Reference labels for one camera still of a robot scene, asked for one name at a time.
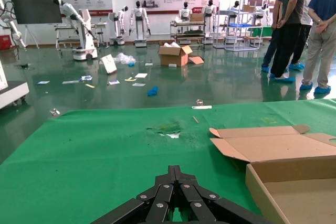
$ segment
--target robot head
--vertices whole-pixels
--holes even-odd
[[[61,6],[62,5],[62,0],[52,0],[54,4]]]

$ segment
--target green floor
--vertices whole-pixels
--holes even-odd
[[[35,132],[48,118],[50,110],[57,108],[62,114],[71,110],[86,109],[128,109],[157,108],[168,106],[193,106],[197,99],[206,105],[267,102],[298,99],[314,99],[312,92],[300,95],[298,90],[302,73],[291,72],[296,76],[295,84],[280,85],[269,82],[267,75],[260,74],[260,65],[267,45],[260,52],[232,53],[223,49],[214,50],[207,46],[204,51],[195,54],[205,58],[200,66],[187,65],[170,69],[161,67],[158,58],[158,45],[152,44],[145,49],[125,48],[102,49],[99,56],[112,54],[114,57],[123,51],[133,55],[138,61],[130,68],[117,64],[118,71],[108,76],[99,61],[75,62],[71,52],[61,56],[54,48],[34,49],[20,52],[20,63],[29,63],[29,70],[21,70],[18,61],[10,52],[0,52],[8,80],[25,80],[30,93],[27,103],[18,107],[6,107],[0,110],[0,163],[17,149],[21,143]],[[146,62],[153,67],[145,67]],[[333,86],[336,76],[336,61],[330,72],[330,84]],[[126,82],[132,74],[148,73],[141,80],[144,87],[133,87]],[[88,83],[62,84],[63,81],[76,80],[84,75],[92,75]],[[107,82],[119,80],[121,84],[107,86]],[[37,86],[39,81],[50,81],[45,86]],[[146,92],[153,86],[159,87],[156,97],[147,97]],[[336,98],[336,90],[325,98]]]

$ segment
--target tv screen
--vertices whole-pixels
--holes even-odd
[[[53,0],[12,0],[20,25],[62,23],[59,6]]]

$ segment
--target cardboard box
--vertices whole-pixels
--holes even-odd
[[[203,13],[193,13],[190,17],[190,22],[203,22],[204,15]]]
[[[246,185],[274,224],[336,223],[334,136],[307,125],[216,130],[212,142],[231,158],[249,162]]]
[[[254,6],[253,5],[243,5],[243,12],[253,13]]]
[[[161,65],[176,64],[178,67],[184,66],[188,63],[188,54],[192,52],[189,46],[181,48],[161,46],[159,48]]]

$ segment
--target scrap paper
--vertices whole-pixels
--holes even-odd
[[[37,85],[45,85],[48,84],[50,81],[40,81],[39,83],[37,83]]]
[[[133,84],[132,86],[135,86],[135,87],[143,87],[145,86],[146,84],[145,83],[135,83]]]
[[[71,84],[71,83],[78,83],[79,80],[76,80],[76,81],[64,81],[62,82],[62,84]]]
[[[147,73],[138,73],[135,78],[145,78],[147,76]]]
[[[115,84],[120,84],[119,81],[109,81],[109,85],[115,85]]]
[[[85,86],[88,86],[88,87],[90,87],[90,88],[92,88],[92,89],[95,88],[95,86],[92,86],[92,85],[90,85],[90,84],[85,84]]]

